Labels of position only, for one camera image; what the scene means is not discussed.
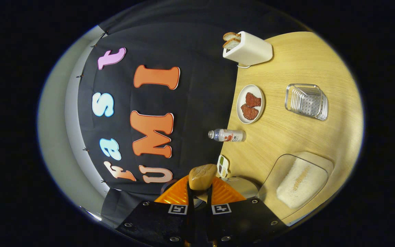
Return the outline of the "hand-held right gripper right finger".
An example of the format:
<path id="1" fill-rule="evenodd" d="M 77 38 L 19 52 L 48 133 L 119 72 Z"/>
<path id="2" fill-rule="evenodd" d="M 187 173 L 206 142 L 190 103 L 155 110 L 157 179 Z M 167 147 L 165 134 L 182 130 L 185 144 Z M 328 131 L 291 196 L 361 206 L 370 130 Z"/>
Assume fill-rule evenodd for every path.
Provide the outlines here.
<path id="1" fill-rule="evenodd" d="M 257 197 L 245 198 L 221 178 L 214 178 L 207 238 L 218 247 L 263 247 L 288 232 L 288 226 Z"/>

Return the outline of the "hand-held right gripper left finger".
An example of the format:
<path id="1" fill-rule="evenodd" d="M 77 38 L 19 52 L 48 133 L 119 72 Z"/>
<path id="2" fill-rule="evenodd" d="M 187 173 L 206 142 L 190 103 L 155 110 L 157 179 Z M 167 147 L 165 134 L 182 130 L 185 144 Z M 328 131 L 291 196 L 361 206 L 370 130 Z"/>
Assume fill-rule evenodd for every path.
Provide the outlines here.
<path id="1" fill-rule="evenodd" d="M 189 192 L 186 176 L 158 199 L 140 202 L 117 232 L 144 247 L 190 247 L 194 239 L 194 206 Z"/>

